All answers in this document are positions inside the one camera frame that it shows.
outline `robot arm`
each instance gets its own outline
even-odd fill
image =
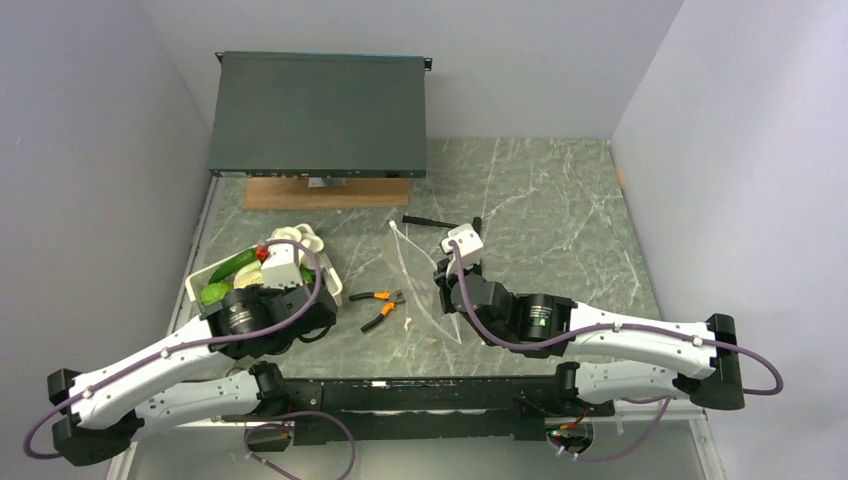
[[[289,240],[277,242],[303,249]],[[51,415],[27,434],[25,451],[33,458],[63,456],[74,465],[90,465],[117,455],[132,441],[212,416],[277,416],[292,407],[295,413],[289,416],[310,414],[297,413],[304,409],[349,413],[362,404],[372,408],[376,404],[380,410],[408,405],[427,410],[432,404],[502,411],[517,392],[525,391],[535,392],[535,400],[562,407],[563,412],[601,404],[609,411],[609,400],[615,398],[660,395],[688,396],[706,408],[744,407],[737,353],[741,350],[731,317],[716,314],[702,323],[671,324],[605,312],[564,297],[513,294],[502,284],[483,279],[479,263],[483,244],[470,225],[451,230],[442,247],[446,254],[455,253],[439,264],[435,275],[442,307],[446,313],[462,314],[486,343],[533,358],[568,353],[626,361],[564,362],[554,376],[495,378],[485,384],[474,378],[335,380],[331,382],[335,394],[327,397],[332,400],[324,400],[330,402],[327,408],[311,391],[318,389],[320,394],[323,382],[317,386],[312,379],[284,381],[276,365],[264,362],[223,379],[184,382],[245,356],[284,353],[295,339],[335,324],[337,307],[320,274],[310,290],[297,285],[299,278],[292,270],[275,277],[275,285],[285,288],[233,290],[177,332],[115,364],[84,374],[63,369],[50,375],[48,390],[56,406],[51,415],[63,415],[53,425],[58,454],[40,454],[30,447],[35,430]],[[288,257],[277,259],[287,265],[292,263]],[[779,374],[765,359],[759,360],[775,375],[777,387],[753,393],[779,393]],[[448,388],[430,388],[434,384]],[[449,390],[461,385],[494,390],[487,395],[467,388],[462,395]],[[312,397],[304,403],[299,394],[306,390]],[[321,412],[311,414],[332,419]]]
[[[202,316],[123,360],[83,374],[54,372],[48,377],[54,405],[80,396],[54,424],[54,447],[72,464],[90,465],[120,453],[134,440],[183,423],[216,415],[284,413],[286,401],[277,395],[282,375],[274,365],[220,380],[180,382],[204,370],[224,369],[245,356],[282,353],[298,337],[334,325],[337,307],[326,288],[320,288],[314,304],[306,305],[309,298],[303,285],[236,289]],[[283,322],[304,306],[296,322],[275,333],[210,345],[217,337]],[[118,378],[109,381],[116,374]]]
[[[468,224],[448,232],[441,247],[451,255],[434,277],[442,309],[462,314],[487,344],[531,358],[567,353],[629,360],[576,370],[576,396],[587,403],[664,394],[689,395],[706,408],[744,407],[738,355],[711,345],[717,340],[736,344],[733,318],[715,314],[706,322],[672,324],[606,312],[565,297],[513,294],[483,278],[483,242]],[[462,268],[453,255],[455,247]],[[473,308],[473,318],[467,307]]]

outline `clear plastic bag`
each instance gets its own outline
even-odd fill
[[[389,227],[383,260],[392,272],[396,284],[403,291],[407,316],[412,318],[416,327],[434,336],[462,343],[456,315],[442,313],[439,287],[433,281],[436,262],[402,234],[394,221],[389,222]]]

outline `white tray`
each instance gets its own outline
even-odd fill
[[[307,223],[301,223],[300,225],[295,226],[294,228],[301,231],[301,233],[312,233],[315,232],[312,230],[312,227]],[[188,292],[188,298],[191,299],[192,303],[197,305],[197,308],[202,312],[203,305],[197,301],[198,297],[200,297],[200,291],[203,290],[209,283],[209,277],[212,276],[212,272],[215,271],[218,266],[227,260],[235,257],[239,253],[243,252],[246,248],[253,248],[256,245],[251,245],[251,247],[245,247],[238,252],[230,255],[227,258],[223,258],[218,262],[209,265],[208,267],[198,270],[188,277],[185,280],[186,292]],[[339,275],[336,273],[336,269],[333,268],[333,264],[330,263],[330,258],[323,251],[315,254],[318,257],[318,263],[321,265],[321,273],[323,274],[324,284],[327,285],[327,290],[333,296],[333,300],[336,302],[336,305],[341,306],[342,304],[342,281],[339,279]]]

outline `pliers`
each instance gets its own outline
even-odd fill
[[[369,330],[376,327],[377,325],[383,323],[383,320],[386,319],[386,315],[392,312],[398,305],[402,303],[406,303],[406,299],[403,298],[403,292],[400,290],[396,290],[394,292],[365,292],[365,293],[357,293],[356,295],[351,295],[347,297],[348,300],[354,302],[356,300],[365,300],[366,298],[376,298],[378,300],[385,300],[388,303],[383,310],[377,315],[377,318],[371,320],[366,323],[359,329],[362,333],[368,333]]]

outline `marble table surface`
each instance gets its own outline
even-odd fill
[[[486,278],[516,293],[550,293],[659,318],[604,140],[434,138],[427,150],[427,178],[413,181],[410,204],[403,208],[245,212],[246,180],[224,180],[206,264],[275,228],[309,223],[324,239],[345,295],[390,290],[397,285],[382,257],[390,219],[438,261],[444,258],[438,242],[447,230],[403,225],[401,215],[452,223],[482,216]],[[404,328],[403,307],[363,335],[359,327],[381,306],[345,302],[323,340],[295,342],[285,355],[264,360],[278,363],[287,377],[547,374],[564,361],[487,347],[464,324],[462,344],[430,334],[414,318]]]

